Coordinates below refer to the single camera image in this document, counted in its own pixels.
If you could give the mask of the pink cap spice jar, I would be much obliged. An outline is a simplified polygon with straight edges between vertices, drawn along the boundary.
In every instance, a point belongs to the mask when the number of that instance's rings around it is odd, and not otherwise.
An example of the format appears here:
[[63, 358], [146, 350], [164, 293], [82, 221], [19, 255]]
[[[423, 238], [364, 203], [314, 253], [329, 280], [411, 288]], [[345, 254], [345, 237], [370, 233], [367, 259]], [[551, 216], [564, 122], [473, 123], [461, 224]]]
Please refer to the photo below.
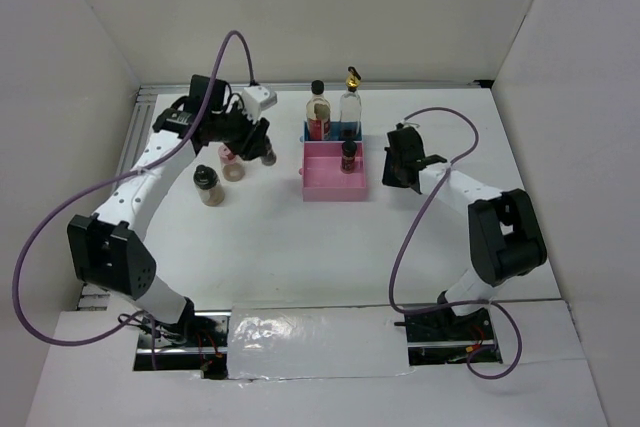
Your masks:
[[229, 182], [238, 182], [245, 176], [245, 169], [239, 157], [226, 145], [218, 149], [218, 156], [222, 167], [223, 177]]

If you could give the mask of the black round cap jar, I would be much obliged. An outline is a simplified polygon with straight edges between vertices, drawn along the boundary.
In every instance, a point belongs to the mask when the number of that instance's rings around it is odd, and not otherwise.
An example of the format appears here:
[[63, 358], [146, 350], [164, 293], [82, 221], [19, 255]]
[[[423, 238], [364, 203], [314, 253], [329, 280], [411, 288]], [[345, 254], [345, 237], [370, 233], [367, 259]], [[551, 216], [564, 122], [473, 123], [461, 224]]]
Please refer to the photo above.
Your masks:
[[193, 174], [193, 183], [204, 205], [215, 207], [224, 201], [224, 189], [221, 186], [219, 176], [213, 168], [206, 165], [198, 165]]

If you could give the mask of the black cap spice jar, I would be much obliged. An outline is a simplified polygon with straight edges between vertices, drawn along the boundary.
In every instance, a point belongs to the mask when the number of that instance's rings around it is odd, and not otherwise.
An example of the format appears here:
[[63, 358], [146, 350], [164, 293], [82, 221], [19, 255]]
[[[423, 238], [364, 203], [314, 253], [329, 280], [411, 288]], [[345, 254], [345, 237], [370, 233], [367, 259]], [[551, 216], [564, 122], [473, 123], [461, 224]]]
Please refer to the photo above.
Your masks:
[[352, 173], [355, 169], [357, 144], [353, 140], [346, 140], [341, 145], [341, 170], [345, 174]]

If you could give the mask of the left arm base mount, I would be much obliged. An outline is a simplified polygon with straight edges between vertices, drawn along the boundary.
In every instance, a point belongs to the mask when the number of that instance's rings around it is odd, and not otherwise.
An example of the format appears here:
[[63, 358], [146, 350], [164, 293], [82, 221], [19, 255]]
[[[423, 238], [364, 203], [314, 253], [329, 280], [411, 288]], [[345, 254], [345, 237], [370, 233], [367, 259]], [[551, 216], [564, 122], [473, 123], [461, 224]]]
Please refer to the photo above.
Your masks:
[[203, 379], [228, 378], [230, 311], [200, 311], [194, 327], [182, 334], [146, 317], [135, 321], [138, 338], [134, 372], [192, 372]]

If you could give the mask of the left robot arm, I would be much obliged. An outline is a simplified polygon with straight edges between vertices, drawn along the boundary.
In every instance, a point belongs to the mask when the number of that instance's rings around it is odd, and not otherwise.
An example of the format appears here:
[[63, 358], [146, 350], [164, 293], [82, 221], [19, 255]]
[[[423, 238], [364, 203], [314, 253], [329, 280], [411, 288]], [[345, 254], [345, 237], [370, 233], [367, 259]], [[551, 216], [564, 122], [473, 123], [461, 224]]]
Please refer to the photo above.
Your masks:
[[274, 153], [262, 113], [276, 102], [276, 92], [260, 84], [233, 92], [222, 80], [193, 76], [188, 95], [156, 118], [127, 179], [91, 215], [69, 222], [76, 277], [150, 314], [172, 344], [193, 341], [194, 304], [159, 277], [144, 245], [149, 224], [173, 183], [209, 143], [222, 143], [244, 161], [270, 163]]

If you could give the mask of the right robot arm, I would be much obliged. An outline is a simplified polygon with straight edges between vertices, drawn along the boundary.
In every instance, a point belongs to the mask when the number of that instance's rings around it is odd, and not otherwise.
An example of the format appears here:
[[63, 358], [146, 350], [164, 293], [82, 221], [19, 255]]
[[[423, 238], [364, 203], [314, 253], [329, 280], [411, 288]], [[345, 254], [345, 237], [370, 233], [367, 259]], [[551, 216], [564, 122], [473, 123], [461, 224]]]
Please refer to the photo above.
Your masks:
[[[387, 133], [388, 146], [383, 184], [411, 189], [430, 189], [412, 222], [394, 261], [388, 297], [391, 307], [405, 315], [438, 312], [436, 326], [448, 339], [460, 338], [471, 326], [471, 314], [484, 308], [509, 279], [524, 276], [547, 261], [546, 244], [530, 196], [522, 189], [502, 191], [457, 170], [455, 165], [479, 144], [472, 127], [469, 148], [451, 160], [424, 150], [422, 137], [408, 123]], [[440, 201], [467, 220], [470, 266], [447, 290], [436, 306], [407, 310], [396, 302], [395, 283], [409, 243], [434, 201]]]

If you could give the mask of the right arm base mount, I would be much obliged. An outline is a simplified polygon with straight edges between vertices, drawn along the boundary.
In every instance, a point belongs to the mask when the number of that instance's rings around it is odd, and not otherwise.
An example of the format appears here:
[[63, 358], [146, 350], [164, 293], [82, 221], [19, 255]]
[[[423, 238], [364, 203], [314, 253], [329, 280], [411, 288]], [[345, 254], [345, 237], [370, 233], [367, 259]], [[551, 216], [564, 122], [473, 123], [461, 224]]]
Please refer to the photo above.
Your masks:
[[486, 308], [457, 317], [450, 309], [407, 316], [394, 326], [406, 336], [410, 366], [501, 363], [491, 317]]

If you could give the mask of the soy sauce bottle red label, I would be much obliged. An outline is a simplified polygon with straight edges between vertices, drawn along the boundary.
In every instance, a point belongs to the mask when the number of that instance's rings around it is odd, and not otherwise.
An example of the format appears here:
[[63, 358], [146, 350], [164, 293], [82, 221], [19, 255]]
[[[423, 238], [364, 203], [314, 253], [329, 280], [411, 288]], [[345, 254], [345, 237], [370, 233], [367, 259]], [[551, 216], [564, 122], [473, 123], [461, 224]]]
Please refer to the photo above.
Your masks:
[[311, 83], [312, 96], [306, 104], [306, 125], [312, 141], [325, 141], [330, 136], [331, 105], [324, 93], [324, 82], [314, 80]]

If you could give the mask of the small black pepper shaker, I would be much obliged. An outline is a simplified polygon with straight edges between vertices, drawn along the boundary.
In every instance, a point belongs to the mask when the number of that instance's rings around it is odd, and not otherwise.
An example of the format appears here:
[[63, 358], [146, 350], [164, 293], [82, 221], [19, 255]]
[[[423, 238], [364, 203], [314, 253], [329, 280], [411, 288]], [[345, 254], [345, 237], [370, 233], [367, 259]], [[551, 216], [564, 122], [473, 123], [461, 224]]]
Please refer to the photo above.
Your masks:
[[265, 153], [261, 156], [261, 163], [264, 166], [271, 167], [277, 161], [277, 156], [272, 147], [267, 147]]

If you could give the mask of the square glass bottle gold spout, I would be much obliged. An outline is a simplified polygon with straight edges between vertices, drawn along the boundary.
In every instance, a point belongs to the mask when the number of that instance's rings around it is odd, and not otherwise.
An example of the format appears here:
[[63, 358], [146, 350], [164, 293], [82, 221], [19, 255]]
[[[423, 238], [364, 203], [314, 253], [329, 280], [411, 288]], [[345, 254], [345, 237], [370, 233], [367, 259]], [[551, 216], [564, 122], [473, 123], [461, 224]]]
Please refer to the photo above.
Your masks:
[[340, 98], [340, 137], [355, 140], [361, 128], [362, 102], [358, 89], [361, 76], [354, 66], [348, 67], [346, 92]]

